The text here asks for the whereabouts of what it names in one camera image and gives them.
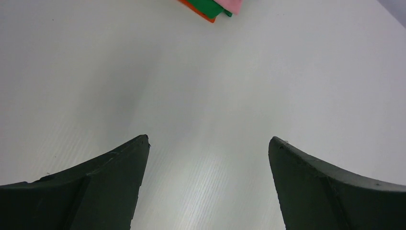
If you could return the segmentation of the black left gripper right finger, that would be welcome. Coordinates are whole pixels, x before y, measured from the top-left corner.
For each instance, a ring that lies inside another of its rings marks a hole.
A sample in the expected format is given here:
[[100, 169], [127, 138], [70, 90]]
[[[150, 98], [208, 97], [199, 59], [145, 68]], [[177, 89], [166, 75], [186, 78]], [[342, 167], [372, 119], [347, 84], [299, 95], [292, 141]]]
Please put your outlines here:
[[344, 170], [278, 137], [268, 156], [286, 229], [405, 229], [405, 186]]

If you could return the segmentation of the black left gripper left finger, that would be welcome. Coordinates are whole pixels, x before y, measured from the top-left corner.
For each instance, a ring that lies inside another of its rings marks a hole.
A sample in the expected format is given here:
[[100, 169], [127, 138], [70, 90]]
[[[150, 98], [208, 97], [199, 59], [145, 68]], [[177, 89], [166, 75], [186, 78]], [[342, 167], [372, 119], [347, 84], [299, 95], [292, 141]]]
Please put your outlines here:
[[1, 229], [130, 229], [149, 150], [144, 134], [37, 181], [1, 186]]

